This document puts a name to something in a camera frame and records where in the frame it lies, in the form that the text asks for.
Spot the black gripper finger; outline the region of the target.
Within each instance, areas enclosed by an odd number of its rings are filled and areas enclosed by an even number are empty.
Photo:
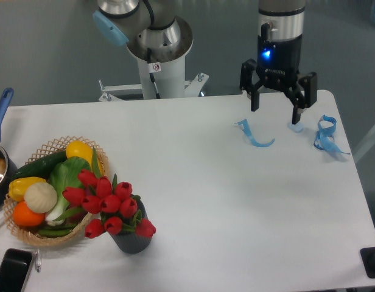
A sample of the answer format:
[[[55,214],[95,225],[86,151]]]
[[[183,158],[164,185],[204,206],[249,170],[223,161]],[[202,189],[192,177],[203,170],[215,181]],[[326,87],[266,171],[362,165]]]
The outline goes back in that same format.
[[[240,70],[239,88],[245,91],[251,99],[251,111],[255,112],[260,106],[259,89],[262,87],[262,81],[258,78],[256,83],[253,82],[253,73],[256,71],[258,64],[255,60],[249,59],[242,63]]]
[[[302,113],[317,101],[317,73],[301,76],[286,87],[284,94],[293,105],[291,124],[297,124]]]

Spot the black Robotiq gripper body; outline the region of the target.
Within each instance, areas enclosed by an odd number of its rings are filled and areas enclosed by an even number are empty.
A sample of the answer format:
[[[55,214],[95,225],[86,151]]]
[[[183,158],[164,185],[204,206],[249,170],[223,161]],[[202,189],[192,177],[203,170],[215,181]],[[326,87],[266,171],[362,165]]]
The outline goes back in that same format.
[[[303,36],[289,40],[266,40],[258,36],[258,76],[266,88],[295,87]]]

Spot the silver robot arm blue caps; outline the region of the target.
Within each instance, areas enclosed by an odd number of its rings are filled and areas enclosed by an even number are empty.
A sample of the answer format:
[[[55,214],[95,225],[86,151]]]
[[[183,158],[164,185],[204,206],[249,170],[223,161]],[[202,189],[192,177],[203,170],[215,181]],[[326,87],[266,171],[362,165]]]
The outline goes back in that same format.
[[[193,35],[175,14],[174,1],[99,1],[93,21],[116,46],[126,46],[138,62],[145,99],[198,97],[208,76],[185,79],[185,57]],[[317,101],[317,75],[299,72],[304,1],[260,1],[256,59],[242,63],[239,87],[259,108],[259,90],[283,93],[293,105],[292,123]]]

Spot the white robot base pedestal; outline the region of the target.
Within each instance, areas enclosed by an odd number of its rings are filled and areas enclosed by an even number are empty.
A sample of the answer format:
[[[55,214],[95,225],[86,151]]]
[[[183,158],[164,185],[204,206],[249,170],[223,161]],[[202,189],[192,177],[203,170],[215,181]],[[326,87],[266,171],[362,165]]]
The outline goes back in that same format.
[[[93,20],[102,34],[116,46],[126,46],[136,59],[144,99],[198,97],[210,76],[215,82],[211,94],[238,94],[236,65],[231,62],[233,43],[221,38],[221,30],[204,28],[198,40],[194,64],[203,64],[199,73],[186,81],[186,56],[194,43],[190,25],[179,16],[151,20],[109,18],[96,11]]]

